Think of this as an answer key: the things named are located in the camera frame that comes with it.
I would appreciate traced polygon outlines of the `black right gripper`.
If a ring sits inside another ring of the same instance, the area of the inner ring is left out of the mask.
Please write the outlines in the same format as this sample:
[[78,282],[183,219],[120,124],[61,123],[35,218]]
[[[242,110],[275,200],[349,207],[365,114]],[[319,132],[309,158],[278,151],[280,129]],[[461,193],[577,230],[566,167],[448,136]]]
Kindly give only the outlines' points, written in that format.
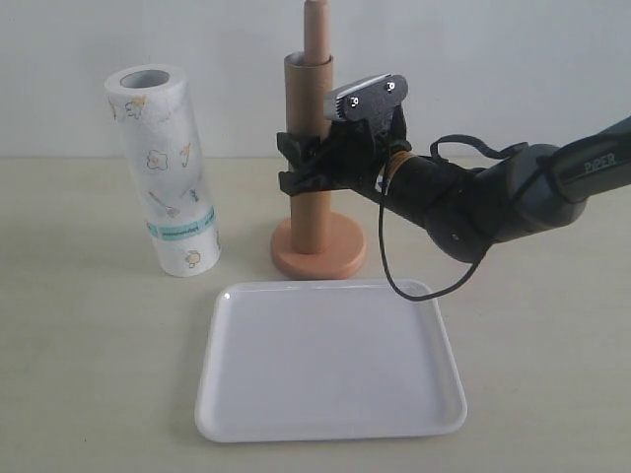
[[291,166],[313,169],[285,170],[278,173],[280,190],[290,197],[328,189],[328,180],[339,188],[358,187],[362,180],[375,179],[386,160],[398,152],[409,152],[407,126],[402,110],[394,110],[378,131],[366,120],[334,122],[328,136],[276,134],[279,153]]

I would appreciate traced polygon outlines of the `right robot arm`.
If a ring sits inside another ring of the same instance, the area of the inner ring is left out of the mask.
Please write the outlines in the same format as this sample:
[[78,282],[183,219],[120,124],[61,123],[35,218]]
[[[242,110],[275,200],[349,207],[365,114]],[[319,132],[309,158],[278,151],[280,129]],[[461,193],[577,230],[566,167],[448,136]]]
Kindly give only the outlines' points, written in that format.
[[277,148],[292,167],[280,173],[280,188],[291,197],[350,189],[425,230],[448,256],[472,263],[488,244],[572,224],[589,197],[630,182],[628,119],[561,148],[519,143],[496,151],[469,135],[442,140],[497,163],[464,169],[441,157],[437,143],[427,156],[414,154],[397,107],[381,132],[360,120],[333,123],[325,139],[278,133]]

